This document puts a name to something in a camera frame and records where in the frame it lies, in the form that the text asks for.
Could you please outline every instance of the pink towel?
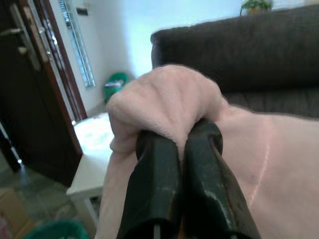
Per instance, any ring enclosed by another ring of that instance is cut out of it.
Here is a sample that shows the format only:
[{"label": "pink towel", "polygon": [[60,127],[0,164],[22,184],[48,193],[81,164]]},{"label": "pink towel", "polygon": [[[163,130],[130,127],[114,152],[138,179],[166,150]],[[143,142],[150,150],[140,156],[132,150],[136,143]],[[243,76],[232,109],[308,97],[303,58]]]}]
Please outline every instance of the pink towel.
[{"label": "pink towel", "polygon": [[176,65],[132,81],[112,96],[107,109],[115,138],[96,239],[117,236],[139,132],[147,129],[172,139],[182,160],[187,135],[201,118],[221,130],[222,157],[238,180],[261,237],[319,238],[318,121],[230,106],[216,83]]}]

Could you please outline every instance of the green trash bin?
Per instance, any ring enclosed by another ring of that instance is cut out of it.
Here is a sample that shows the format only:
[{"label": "green trash bin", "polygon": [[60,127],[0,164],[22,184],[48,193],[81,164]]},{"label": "green trash bin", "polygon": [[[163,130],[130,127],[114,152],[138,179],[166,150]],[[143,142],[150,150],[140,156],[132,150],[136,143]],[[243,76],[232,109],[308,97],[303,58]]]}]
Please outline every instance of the green trash bin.
[{"label": "green trash bin", "polygon": [[110,97],[116,92],[120,91],[122,87],[129,82],[128,76],[123,73],[115,73],[105,82],[104,96],[105,102],[109,101]]},{"label": "green trash bin", "polygon": [[90,239],[83,226],[74,221],[57,221],[37,227],[24,239]]}]

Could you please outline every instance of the white side table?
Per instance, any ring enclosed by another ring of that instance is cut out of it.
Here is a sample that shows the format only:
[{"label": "white side table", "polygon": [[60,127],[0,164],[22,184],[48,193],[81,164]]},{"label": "white side table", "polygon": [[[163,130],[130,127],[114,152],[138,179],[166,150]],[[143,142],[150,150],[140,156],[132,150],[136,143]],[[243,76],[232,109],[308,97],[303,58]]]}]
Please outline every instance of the white side table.
[{"label": "white side table", "polygon": [[111,156],[109,147],[114,135],[107,113],[86,119],[74,127],[83,156],[66,194],[73,201],[78,215],[93,239],[98,216],[90,198],[102,195],[103,182]]}]

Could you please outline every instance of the brown door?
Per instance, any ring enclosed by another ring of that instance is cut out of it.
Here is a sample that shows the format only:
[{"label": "brown door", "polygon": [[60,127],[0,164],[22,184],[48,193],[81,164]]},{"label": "brown door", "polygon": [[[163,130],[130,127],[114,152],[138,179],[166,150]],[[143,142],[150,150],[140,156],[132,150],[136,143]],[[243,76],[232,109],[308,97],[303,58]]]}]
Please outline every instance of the brown door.
[{"label": "brown door", "polygon": [[66,186],[82,150],[28,6],[0,2],[0,121],[23,163]]}]

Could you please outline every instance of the cardboard box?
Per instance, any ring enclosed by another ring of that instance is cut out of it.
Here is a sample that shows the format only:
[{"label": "cardboard box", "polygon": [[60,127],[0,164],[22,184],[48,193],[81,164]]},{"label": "cardboard box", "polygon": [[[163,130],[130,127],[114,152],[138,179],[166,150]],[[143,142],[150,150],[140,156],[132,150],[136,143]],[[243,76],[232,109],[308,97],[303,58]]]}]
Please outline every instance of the cardboard box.
[{"label": "cardboard box", "polygon": [[34,223],[13,189],[0,188],[0,239],[22,239]]}]

